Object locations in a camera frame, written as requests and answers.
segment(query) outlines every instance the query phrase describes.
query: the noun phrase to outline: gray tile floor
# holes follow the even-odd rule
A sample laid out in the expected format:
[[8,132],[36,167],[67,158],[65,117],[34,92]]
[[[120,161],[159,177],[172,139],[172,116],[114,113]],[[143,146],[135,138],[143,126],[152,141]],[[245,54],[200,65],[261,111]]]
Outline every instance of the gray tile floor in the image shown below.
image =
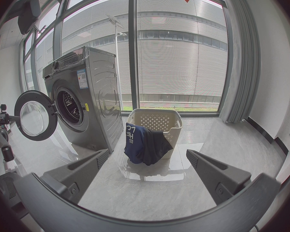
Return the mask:
[[[251,172],[275,176],[285,156],[246,121],[225,124],[219,118],[183,118],[183,129],[172,157],[147,166],[133,164],[124,154],[123,133],[79,205],[91,211],[129,220],[166,220],[208,210],[215,203],[186,158],[193,149]],[[9,143],[28,173],[43,172],[89,155],[71,145],[58,126],[42,142],[26,139],[13,126]],[[0,153],[0,175],[4,173]]]

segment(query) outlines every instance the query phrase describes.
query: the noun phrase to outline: front-loading washing machine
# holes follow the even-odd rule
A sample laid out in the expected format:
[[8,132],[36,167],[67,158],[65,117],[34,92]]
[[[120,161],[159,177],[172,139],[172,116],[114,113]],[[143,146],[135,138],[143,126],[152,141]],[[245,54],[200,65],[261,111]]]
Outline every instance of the front-loading washing machine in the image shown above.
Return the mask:
[[92,150],[108,148],[112,153],[124,130],[115,55],[84,46],[45,67],[43,77],[48,97],[27,91],[16,102],[15,115],[22,117],[22,122],[17,122],[22,134],[35,141],[44,140],[56,129],[59,117],[71,143]]

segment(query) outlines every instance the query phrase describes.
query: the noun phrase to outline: washing machine door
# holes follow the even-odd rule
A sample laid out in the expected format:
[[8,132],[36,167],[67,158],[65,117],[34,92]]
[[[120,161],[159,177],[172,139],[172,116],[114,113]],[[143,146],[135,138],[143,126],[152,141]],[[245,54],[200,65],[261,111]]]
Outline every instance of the washing machine door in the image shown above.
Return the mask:
[[24,92],[15,103],[14,115],[20,117],[16,121],[20,132],[33,141],[49,138],[57,127],[54,102],[40,91]]

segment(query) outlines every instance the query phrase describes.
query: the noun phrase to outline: lamp post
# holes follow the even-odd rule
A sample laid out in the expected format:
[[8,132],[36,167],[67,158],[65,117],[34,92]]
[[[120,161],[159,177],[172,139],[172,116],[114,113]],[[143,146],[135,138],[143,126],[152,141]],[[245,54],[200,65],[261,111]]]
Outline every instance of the lamp post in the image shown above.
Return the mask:
[[124,29],[123,25],[120,21],[111,15],[107,15],[109,18],[110,23],[115,25],[115,45],[116,45],[116,69],[117,69],[117,78],[118,78],[118,89],[119,89],[119,100],[120,100],[120,110],[124,110],[124,105],[122,102],[122,94],[121,94],[121,87],[120,87],[120,76],[119,76],[119,64],[118,64],[118,47],[117,47],[117,26]]

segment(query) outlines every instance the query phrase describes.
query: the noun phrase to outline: grass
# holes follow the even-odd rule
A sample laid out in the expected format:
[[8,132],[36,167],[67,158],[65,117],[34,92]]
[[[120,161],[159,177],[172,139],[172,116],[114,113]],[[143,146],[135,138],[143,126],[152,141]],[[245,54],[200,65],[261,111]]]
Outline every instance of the grass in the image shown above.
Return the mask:
[[[178,112],[217,112],[216,108],[189,108],[189,107],[140,107],[144,109],[164,109]],[[132,111],[132,106],[124,106],[124,111]]]

